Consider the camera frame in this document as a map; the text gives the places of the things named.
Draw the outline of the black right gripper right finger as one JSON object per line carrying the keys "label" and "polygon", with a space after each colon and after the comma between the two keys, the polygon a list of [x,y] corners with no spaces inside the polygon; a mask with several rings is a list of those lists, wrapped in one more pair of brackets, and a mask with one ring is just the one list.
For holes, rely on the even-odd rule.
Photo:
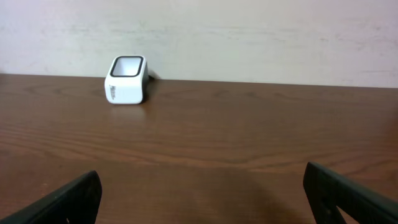
{"label": "black right gripper right finger", "polygon": [[340,210],[358,223],[397,223],[397,202],[316,162],[307,164],[303,187],[317,224],[345,223]]}

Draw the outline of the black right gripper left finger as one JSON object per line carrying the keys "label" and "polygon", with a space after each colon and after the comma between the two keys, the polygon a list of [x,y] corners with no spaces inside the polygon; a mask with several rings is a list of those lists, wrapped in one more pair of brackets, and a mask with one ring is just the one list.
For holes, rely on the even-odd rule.
{"label": "black right gripper left finger", "polygon": [[96,171],[89,171],[31,205],[1,220],[1,224],[96,222],[102,185]]}

